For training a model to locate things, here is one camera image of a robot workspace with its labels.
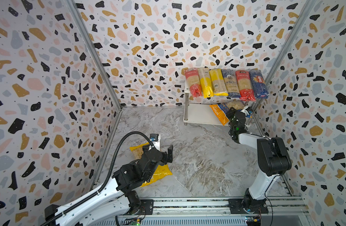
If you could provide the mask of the yellow pasta bag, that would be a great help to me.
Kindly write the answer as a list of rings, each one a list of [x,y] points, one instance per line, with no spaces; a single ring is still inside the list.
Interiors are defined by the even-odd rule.
[[[149,147],[148,143],[139,145],[139,146],[135,146],[135,147],[130,147],[130,151],[133,153],[135,159],[141,159],[141,156],[143,154],[143,148],[144,147]],[[155,182],[157,182],[160,179],[163,179],[166,176],[170,176],[172,175],[172,172],[169,170],[168,165],[164,165],[161,166],[159,165],[155,171],[155,173],[153,174],[152,178],[150,179],[149,182],[144,182],[141,187],[145,187],[148,186],[150,184],[153,184]]]

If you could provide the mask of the blue orange orecchiette bag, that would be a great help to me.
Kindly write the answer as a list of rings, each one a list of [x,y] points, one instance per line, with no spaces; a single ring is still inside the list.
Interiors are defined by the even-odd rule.
[[[244,105],[241,101],[230,101],[227,103],[210,105],[210,108],[212,109],[213,113],[218,118],[220,123],[223,126],[225,126],[229,122],[228,118],[226,117],[227,112],[231,108],[235,108],[236,110],[240,110],[242,112],[245,106],[248,106],[248,105]]]

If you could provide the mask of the red spaghetti pack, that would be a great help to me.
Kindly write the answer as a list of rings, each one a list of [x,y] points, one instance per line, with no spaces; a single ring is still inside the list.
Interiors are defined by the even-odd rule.
[[[254,90],[250,81],[248,71],[236,71],[237,84],[240,92],[240,100],[256,101]]]
[[[185,70],[185,77],[186,77],[186,81],[188,83],[188,87],[189,87],[191,95],[194,98],[203,96],[198,69],[190,68]]]

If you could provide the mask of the yellow spaghetti pack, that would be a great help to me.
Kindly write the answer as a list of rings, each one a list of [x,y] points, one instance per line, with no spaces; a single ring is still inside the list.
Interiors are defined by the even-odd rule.
[[[228,91],[225,85],[225,81],[222,75],[221,69],[209,70],[209,74],[212,81],[213,93],[215,96],[228,96]]]

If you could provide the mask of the blue Barilla spaghetti pack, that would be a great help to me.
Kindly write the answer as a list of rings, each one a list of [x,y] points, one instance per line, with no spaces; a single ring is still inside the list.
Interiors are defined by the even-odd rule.
[[[249,70],[250,81],[255,94],[255,98],[267,99],[269,92],[267,90],[265,80],[260,70]]]

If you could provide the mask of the dark blue clear spaghetti pack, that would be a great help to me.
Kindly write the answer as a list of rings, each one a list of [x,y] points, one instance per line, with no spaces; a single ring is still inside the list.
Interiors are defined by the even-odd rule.
[[[240,91],[237,83],[237,78],[234,70],[222,69],[222,76],[225,82],[225,86],[228,92],[229,98],[240,98]]]

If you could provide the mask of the yellow spaghetti pack barcode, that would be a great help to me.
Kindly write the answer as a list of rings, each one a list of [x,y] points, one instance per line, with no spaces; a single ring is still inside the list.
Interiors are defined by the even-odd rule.
[[[202,67],[198,69],[198,76],[203,91],[204,98],[211,98],[214,96],[212,81],[209,74],[209,69]]]

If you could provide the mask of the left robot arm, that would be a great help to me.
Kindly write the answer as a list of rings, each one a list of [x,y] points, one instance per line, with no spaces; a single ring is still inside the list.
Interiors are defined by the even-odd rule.
[[[45,209],[45,226],[89,226],[112,216],[133,214],[141,206],[136,188],[149,182],[159,165],[173,161],[173,146],[166,152],[152,147],[139,160],[123,165],[106,185],[100,185],[65,205]]]

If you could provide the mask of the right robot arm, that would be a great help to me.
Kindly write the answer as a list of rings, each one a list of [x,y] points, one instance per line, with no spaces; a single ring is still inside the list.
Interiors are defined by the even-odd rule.
[[[230,211],[232,214],[268,213],[265,207],[268,200],[267,192],[276,180],[292,167],[283,139],[249,133],[245,125],[246,114],[233,107],[226,116],[229,119],[229,135],[232,140],[257,151],[260,169],[242,199],[229,199]]]

